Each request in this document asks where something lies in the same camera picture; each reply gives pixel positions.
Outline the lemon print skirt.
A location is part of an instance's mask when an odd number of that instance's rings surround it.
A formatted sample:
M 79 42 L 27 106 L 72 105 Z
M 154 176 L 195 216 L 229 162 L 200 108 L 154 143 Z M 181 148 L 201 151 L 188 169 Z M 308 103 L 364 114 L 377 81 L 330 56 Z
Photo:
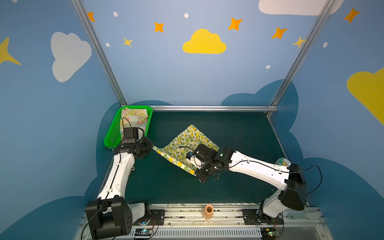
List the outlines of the lemon print skirt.
M 198 167 L 195 165 L 194 158 L 192 158 L 192 162 L 187 159 L 187 153 L 193 152 L 199 144 L 203 144 L 215 151 L 219 149 L 205 134 L 194 125 L 190 125 L 164 148 L 153 146 L 153 150 L 173 165 L 195 177 L 195 171 Z

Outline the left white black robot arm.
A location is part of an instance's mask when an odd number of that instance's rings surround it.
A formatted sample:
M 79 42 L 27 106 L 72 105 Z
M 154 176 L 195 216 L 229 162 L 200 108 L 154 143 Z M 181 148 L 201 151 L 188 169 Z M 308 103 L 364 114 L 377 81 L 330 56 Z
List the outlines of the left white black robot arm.
M 152 218 L 146 201 L 128 204 L 125 200 L 128 178 L 135 160 L 143 159 L 152 150 L 153 144 L 147 137 L 135 143 L 106 146 L 114 153 L 110 174 L 97 198 L 89 201 L 86 215 L 90 235 L 94 240 L 126 236 L 135 222 Z

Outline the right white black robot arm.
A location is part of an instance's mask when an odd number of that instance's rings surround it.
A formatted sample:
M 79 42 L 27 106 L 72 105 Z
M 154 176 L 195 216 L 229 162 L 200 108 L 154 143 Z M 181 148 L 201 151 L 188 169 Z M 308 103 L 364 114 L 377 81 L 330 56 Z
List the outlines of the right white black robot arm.
M 276 192 L 261 202 L 257 211 L 260 223 L 269 223 L 286 210 L 303 211 L 305 209 L 307 183 L 300 166 L 296 164 L 274 165 L 257 160 L 222 147 L 218 151 L 200 144 L 187 154 L 187 158 L 196 165 L 199 181 L 205 183 L 209 177 L 219 171 L 231 171 L 262 180 L 275 188 Z

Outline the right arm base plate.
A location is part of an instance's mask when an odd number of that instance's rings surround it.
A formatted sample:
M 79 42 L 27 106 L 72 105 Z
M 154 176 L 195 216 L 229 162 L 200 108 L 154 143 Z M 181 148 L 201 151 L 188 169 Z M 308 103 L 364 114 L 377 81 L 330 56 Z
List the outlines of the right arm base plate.
M 267 215 L 262 215 L 261 217 L 258 214 L 257 209 L 243 209 L 243 220 L 245 225 L 283 225 L 283 215 L 282 213 L 278 214 L 277 217 L 272 218 Z

